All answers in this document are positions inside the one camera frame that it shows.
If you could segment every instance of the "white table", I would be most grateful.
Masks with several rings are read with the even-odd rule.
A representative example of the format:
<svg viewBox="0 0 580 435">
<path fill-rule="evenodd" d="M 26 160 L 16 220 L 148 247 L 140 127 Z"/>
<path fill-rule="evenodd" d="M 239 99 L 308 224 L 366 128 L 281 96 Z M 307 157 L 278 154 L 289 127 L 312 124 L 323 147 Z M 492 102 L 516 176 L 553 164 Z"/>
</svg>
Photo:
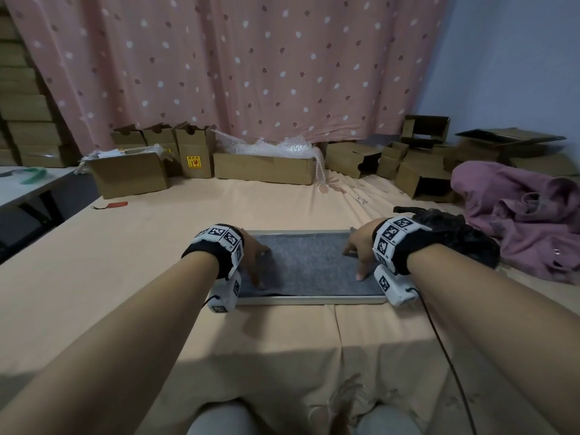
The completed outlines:
<svg viewBox="0 0 580 435">
<path fill-rule="evenodd" d="M 4 173 L 23 168 L 23 166 L 0 166 L 0 211 L 9 207 L 19 207 L 36 219 L 40 226 L 14 244 L 6 245 L 0 241 L 0 264 L 64 221 L 50 190 L 73 174 L 75 168 L 47 168 L 48 174 L 33 184 L 20 184 L 26 179 L 24 175 L 2 176 Z M 48 216 L 28 203 L 34 197 L 40 198 Z"/>
</svg>

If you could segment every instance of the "gray felt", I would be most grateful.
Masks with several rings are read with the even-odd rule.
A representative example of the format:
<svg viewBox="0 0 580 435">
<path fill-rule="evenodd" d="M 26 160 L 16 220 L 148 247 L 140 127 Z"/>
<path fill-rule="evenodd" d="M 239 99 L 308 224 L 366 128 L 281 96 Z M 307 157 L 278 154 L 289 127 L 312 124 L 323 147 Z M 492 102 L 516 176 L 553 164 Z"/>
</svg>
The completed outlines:
<svg viewBox="0 0 580 435">
<path fill-rule="evenodd" d="M 257 258 L 264 288 L 254 287 L 243 272 L 241 298 L 274 295 L 383 296 L 372 275 L 362 282 L 355 279 L 359 263 L 356 255 L 342 255 L 348 232 L 254 237 L 272 251 Z"/>
</svg>

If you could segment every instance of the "polka dot curtain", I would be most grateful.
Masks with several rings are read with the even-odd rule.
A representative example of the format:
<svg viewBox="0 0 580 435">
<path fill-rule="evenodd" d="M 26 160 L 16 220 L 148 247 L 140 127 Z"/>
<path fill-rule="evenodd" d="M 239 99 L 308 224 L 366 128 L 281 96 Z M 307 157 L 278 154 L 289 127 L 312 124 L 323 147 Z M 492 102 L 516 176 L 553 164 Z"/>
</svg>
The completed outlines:
<svg viewBox="0 0 580 435">
<path fill-rule="evenodd" d="M 395 134 L 446 0 L 6 0 L 83 153 L 109 131 Z"/>
</svg>

